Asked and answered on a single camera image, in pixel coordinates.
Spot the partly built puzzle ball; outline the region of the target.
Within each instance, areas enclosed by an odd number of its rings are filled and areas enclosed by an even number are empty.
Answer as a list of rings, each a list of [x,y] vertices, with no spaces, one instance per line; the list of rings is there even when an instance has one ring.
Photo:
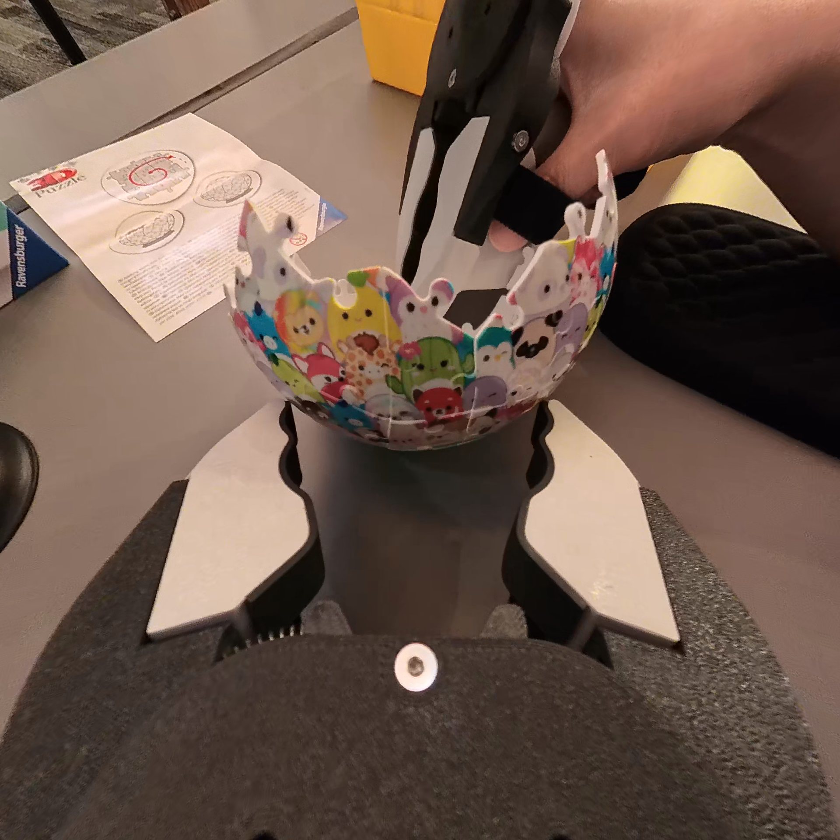
[[[455,299],[439,278],[415,293],[387,267],[336,282],[312,279],[291,253],[293,217],[271,229],[250,201],[238,222],[226,289],[242,344],[289,404],[316,422],[399,450],[462,445],[530,412],[574,367],[613,285],[617,195],[606,153],[595,157],[601,197],[591,231],[573,203],[573,238],[551,239],[476,331],[445,313]]]

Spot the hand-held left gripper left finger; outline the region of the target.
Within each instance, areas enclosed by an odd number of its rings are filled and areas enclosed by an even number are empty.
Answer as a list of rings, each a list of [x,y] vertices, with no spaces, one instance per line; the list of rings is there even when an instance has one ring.
[[[192,469],[146,626],[155,642],[209,627],[244,641],[289,627],[324,583],[291,405],[271,401]]]

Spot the person's right hand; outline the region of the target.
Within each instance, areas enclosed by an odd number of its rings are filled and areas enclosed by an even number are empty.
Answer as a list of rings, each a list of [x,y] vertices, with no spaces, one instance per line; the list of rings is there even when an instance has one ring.
[[[569,198],[717,145],[839,253],[839,3],[582,2],[560,56],[571,123],[537,167]]]

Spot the colourful puzzle box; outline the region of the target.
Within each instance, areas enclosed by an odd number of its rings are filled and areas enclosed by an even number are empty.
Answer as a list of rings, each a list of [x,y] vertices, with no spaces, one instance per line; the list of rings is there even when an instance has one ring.
[[[63,255],[1,203],[1,308],[68,265]]]

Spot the black round ball stand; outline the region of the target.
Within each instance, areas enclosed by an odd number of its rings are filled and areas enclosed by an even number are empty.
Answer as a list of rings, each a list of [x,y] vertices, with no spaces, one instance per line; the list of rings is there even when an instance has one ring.
[[[1,423],[1,551],[25,520],[39,482],[39,457],[19,429]]]

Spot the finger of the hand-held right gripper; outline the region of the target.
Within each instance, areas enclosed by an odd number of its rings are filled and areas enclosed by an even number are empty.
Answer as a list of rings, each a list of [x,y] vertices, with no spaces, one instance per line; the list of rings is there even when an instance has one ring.
[[[478,243],[457,234],[455,225],[478,160],[489,117],[471,119],[445,150],[443,132],[434,132],[435,154],[416,211],[408,266],[415,291],[428,291],[444,278],[457,291],[505,290],[520,270],[524,252],[501,253],[480,234]]]
[[[417,208],[427,185],[434,162],[435,140],[432,128],[423,128],[416,137],[414,155],[406,168],[406,183],[398,218],[398,267],[402,277],[413,277],[408,266]]]

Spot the yellow plastic bin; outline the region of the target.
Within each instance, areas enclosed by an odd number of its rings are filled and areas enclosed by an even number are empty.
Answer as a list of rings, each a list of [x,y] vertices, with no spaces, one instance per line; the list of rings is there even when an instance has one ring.
[[[421,96],[444,1],[357,1],[364,50],[375,81]]]

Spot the white instruction leaflet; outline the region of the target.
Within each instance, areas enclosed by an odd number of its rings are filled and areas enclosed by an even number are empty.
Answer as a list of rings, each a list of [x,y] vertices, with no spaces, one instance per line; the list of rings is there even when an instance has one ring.
[[[245,203],[294,217],[291,253],[346,218],[193,113],[9,185],[155,342],[222,300]]]

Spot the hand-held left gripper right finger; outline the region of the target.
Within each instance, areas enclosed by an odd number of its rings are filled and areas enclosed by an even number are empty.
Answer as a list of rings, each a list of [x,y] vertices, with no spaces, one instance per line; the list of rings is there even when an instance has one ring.
[[[539,405],[531,442],[528,494],[501,564],[513,601],[542,637],[576,650],[597,631],[679,645],[634,474],[556,400]]]

